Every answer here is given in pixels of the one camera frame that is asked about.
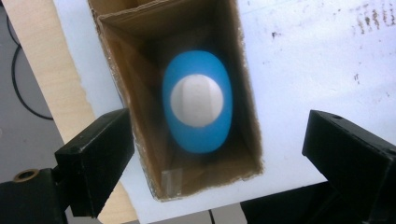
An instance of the wooden surface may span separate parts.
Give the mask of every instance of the wooden surface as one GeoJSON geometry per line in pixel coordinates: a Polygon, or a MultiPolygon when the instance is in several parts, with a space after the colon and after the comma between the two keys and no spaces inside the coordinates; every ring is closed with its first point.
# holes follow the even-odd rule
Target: wooden surface
{"type": "MultiPolygon", "coordinates": [[[[3,0],[64,142],[94,121],[51,0],[3,0]]],[[[119,183],[99,216],[103,223],[137,220],[119,183]]]]}

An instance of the gray floor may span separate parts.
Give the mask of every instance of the gray floor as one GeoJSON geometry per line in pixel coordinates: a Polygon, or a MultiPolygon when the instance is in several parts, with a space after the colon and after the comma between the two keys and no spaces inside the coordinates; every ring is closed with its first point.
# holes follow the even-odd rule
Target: gray floor
{"type": "MultiPolygon", "coordinates": [[[[53,121],[33,115],[17,98],[11,79],[11,63],[16,47],[7,31],[7,14],[0,7],[0,183],[11,180],[15,174],[26,169],[54,167],[56,161],[53,152],[64,144],[53,121]]],[[[16,63],[16,80],[26,104],[36,112],[50,116],[23,51],[20,52],[16,63]]],[[[89,217],[73,217],[70,209],[66,214],[71,224],[100,223],[89,217]]],[[[246,223],[239,204],[214,209],[213,215],[217,224],[246,223]]],[[[204,211],[156,224],[171,223],[211,222],[209,213],[204,211]]]]}

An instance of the blue and white object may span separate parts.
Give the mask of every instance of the blue and white object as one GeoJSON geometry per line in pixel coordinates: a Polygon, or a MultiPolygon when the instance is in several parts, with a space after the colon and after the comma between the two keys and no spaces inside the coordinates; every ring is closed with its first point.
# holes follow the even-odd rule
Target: blue and white object
{"type": "Polygon", "coordinates": [[[163,107],[177,143],[194,153],[219,148],[230,131],[230,79],[213,54],[193,50],[169,63],[163,78],[163,107]]]}

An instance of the blue object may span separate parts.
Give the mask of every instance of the blue object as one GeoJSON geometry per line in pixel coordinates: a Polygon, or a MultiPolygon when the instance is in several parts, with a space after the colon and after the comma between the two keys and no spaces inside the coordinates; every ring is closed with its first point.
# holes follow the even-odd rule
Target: blue object
{"type": "Polygon", "coordinates": [[[163,108],[170,132],[182,148],[193,153],[206,153],[219,148],[230,131],[233,113],[230,79],[221,61],[213,54],[200,50],[177,55],[169,63],[163,78],[163,108]],[[204,127],[182,122],[171,106],[171,95],[176,84],[184,77],[197,74],[215,81],[223,99],[219,115],[204,127]]]}

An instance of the brown cardboard box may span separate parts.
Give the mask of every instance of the brown cardboard box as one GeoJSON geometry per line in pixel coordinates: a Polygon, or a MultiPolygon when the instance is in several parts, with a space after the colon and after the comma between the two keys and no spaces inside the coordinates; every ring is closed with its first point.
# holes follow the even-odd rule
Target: brown cardboard box
{"type": "Polygon", "coordinates": [[[89,0],[155,199],[165,201],[261,174],[259,124],[250,92],[235,1],[89,0]],[[180,148],[162,106],[163,72],[186,50],[224,63],[233,88],[233,123],[225,144],[205,155],[180,148]]]}

